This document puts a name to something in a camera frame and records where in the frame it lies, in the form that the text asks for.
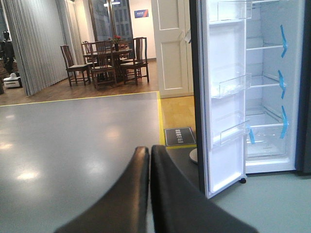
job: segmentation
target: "dining table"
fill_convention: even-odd
[[[116,71],[116,76],[117,76],[117,82],[121,82],[123,81],[124,77],[123,77],[123,73],[122,73],[122,69],[121,69],[121,55],[125,55],[125,54],[129,54],[131,53],[133,50],[130,48],[124,48],[124,49],[119,49],[118,51],[113,50],[112,52],[106,51],[106,55],[111,57],[112,60],[112,65],[115,68]],[[84,54],[83,57],[84,58],[95,58],[96,59],[96,52],[93,52],[93,56],[92,53],[87,53]]]

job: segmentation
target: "mannequin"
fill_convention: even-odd
[[[10,41],[10,33],[3,32],[4,41],[1,42],[1,56],[3,57],[3,64],[6,71],[11,74],[13,70],[14,50],[13,44]]]

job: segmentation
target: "sign on floor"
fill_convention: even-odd
[[[191,127],[165,129],[166,146],[180,146],[195,144]]]

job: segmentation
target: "refrigerator door shelf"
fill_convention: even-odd
[[[210,22],[252,17],[252,1],[210,1]]]
[[[230,141],[249,133],[247,121],[241,112],[228,114],[214,122],[213,145],[222,147]]]
[[[250,88],[251,81],[252,81],[252,74],[245,73],[241,76],[223,82],[213,82],[211,88],[211,96],[212,98],[221,99],[226,96],[233,95],[235,93]]]
[[[222,147],[226,143],[230,141],[234,141],[237,138],[246,135],[249,133],[249,128],[247,127],[247,121],[235,125],[229,129],[226,129],[224,131],[221,131],[220,134],[216,135],[213,138],[214,145]]]

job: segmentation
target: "curtain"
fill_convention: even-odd
[[[76,4],[70,0],[56,0],[61,19],[65,44],[69,46],[76,64],[83,64],[80,31],[76,16]]]
[[[33,95],[67,77],[56,1],[1,0],[25,93]]]

